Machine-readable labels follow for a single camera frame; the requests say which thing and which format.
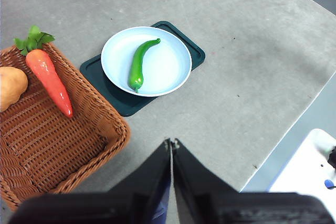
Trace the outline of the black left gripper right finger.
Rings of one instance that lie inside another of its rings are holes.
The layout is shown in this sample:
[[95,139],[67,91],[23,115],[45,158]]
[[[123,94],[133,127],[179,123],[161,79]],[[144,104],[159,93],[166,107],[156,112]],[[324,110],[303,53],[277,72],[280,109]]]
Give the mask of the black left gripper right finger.
[[172,141],[175,184],[196,223],[334,223],[323,203],[298,193],[240,193]]

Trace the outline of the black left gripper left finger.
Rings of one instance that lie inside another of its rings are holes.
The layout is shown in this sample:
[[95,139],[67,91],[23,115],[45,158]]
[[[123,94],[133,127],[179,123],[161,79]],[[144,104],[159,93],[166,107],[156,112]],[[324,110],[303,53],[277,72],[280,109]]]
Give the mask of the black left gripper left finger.
[[33,197],[19,206],[10,223],[165,223],[170,164],[171,145],[165,140],[109,191]]

